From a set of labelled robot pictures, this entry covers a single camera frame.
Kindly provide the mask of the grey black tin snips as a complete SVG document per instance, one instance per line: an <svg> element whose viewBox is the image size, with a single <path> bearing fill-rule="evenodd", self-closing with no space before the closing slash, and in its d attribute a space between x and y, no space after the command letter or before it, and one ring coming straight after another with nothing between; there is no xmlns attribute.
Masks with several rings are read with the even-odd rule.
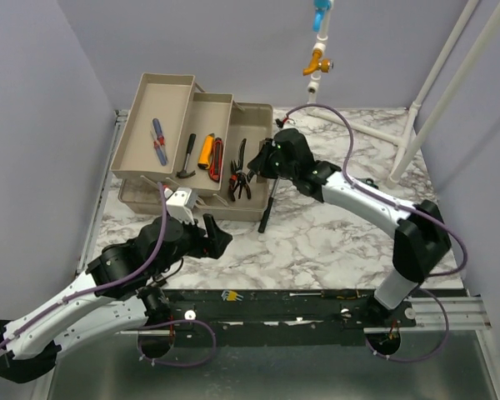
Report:
<svg viewBox="0 0 500 400"><path fill-rule="evenodd" d="M252 172L244 172L243 164L244 164L244 154L246 149L247 139L244 138L238 148L238 155L236 160L232 160L230 163L232 178L237 178L239 175L244 175L249 183L253 178Z"/></svg>

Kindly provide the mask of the orange black needle-nose pliers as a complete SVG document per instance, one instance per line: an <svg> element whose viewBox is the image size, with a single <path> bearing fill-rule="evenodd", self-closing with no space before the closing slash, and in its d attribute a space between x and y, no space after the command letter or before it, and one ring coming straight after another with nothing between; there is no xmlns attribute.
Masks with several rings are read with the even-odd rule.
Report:
<svg viewBox="0 0 500 400"><path fill-rule="evenodd" d="M248 183L248 177L245 172L237 171L231 175L228 181L228 198L231 202L240 199L243 191L246 192L247 199L252 198L251 188Z"/></svg>

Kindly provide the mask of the black handled claw hammer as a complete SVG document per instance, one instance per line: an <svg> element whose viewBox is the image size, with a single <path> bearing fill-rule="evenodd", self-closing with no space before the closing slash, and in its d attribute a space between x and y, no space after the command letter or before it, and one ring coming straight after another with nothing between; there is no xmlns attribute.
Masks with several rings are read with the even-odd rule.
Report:
<svg viewBox="0 0 500 400"><path fill-rule="evenodd" d="M269 197L268 197L268 200L267 200L267 207L262 214L262 218L261 218L259 226L257 228L257 231L259 233L265 233L265 231L266 231L266 228L268 225L268 220L270 218L270 214L271 214L271 211L273 208L273 203L274 203L274 200L276 197L276 192L278 190L279 181L280 181L280 179L277 178L272 185L272 190L271 190Z"/></svg>

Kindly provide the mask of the small black handled hammer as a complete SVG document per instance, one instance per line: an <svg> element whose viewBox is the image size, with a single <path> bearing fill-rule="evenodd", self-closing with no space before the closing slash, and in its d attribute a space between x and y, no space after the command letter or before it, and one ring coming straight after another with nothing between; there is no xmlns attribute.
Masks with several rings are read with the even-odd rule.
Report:
<svg viewBox="0 0 500 400"><path fill-rule="evenodd" d="M177 172L177 174L176 174L177 178L186 179L186 178L190 178L190 177L195 175L194 170L190 171L188 169L190 157L191 157L191 154L193 151L195 141L196 141L196 134L191 133L189 135L189 138L187 141L187 149L186 149L186 153L185 153L184 164L182 166L182 169L179 172Z"/></svg>

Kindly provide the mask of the red black utility knife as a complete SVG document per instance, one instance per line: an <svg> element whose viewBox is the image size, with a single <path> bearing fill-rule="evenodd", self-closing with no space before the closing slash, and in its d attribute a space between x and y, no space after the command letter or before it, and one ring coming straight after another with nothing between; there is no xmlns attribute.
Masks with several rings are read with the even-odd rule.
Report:
<svg viewBox="0 0 500 400"><path fill-rule="evenodd" d="M212 157L210 167L208 169L208 176L215 183L219 183L221 179L223 162L223 140L220 137L216 137L213 141L211 156Z"/></svg>

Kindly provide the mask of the orange black utility knife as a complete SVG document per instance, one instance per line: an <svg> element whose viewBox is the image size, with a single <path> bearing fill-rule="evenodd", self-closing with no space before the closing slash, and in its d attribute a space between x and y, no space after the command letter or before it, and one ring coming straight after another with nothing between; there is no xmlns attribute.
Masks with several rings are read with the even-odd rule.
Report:
<svg viewBox="0 0 500 400"><path fill-rule="evenodd" d="M202 149L197 161L197 166L202 170L208 170L210 167L210 157L213 149L215 134L208 134L203 142Z"/></svg>

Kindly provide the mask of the taupe plastic tool box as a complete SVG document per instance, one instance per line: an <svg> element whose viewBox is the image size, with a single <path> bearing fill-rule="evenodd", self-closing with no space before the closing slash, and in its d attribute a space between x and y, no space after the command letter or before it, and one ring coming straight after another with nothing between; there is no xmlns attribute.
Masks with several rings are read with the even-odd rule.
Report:
<svg viewBox="0 0 500 400"><path fill-rule="evenodd" d="M167 165L162 166L153 146L150 131L153 119L162 126ZM180 179L176 174L184 164L188 138L196 141L188 169L195 175ZM214 133L223 141L220 182L212 181L208 170L198 167L205 137ZM197 208L217 219L257 222L268 204L269 187L262 178L253 179L235 202L228 198L230 163L238 158L238 148L246 138L244 159L257 155L273 133L273 107L266 103L236 102L230 93L206 92L193 75L144 73L127 115L111 171L121 180L118 200L135 213L158 215L161 204L158 183L172 190L191 188L197 195Z"/></svg>

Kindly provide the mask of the small blue clear screwdriver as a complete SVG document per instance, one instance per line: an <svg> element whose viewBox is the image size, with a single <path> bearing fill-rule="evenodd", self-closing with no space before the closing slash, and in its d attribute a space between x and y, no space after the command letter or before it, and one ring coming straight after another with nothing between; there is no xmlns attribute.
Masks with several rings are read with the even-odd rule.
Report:
<svg viewBox="0 0 500 400"><path fill-rule="evenodd" d="M153 146L156 149L156 151L159 149L159 142L158 142L158 137L154 131L150 131L150 134L152 136L152 141L153 141Z"/></svg>

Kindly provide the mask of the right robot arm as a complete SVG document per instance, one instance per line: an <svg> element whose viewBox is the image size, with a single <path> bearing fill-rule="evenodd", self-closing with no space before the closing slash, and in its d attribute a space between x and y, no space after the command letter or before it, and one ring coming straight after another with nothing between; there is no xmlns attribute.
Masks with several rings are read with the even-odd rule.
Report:
<svg viewBox="0 0 500 400"><path fill-rule="evenodd" d="M397 307L448 253L451 241L434 202L420 204L387 195L350 177L341 167L316 160L307 139L295 128L284 129L261 146L247 167L250 174L287 179L307 197L353 213L393 240L393 271L367 305L368 320L379 327L397 316Z"/></svg>

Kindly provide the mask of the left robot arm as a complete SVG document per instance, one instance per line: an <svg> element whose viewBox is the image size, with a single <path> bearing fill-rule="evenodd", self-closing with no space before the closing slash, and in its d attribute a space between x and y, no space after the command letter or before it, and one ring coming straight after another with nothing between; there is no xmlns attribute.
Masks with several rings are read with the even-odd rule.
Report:
<svg viewBox="0 0 500 400"><path fill-rule="evenodd" d="M220 258L233 240L214 217L154 219L136 237L105 247L71 283L17 320L0 319L0 377L28 383L59 358L92 340L126 329L170 328L165 273L186 257Z"/></svg>

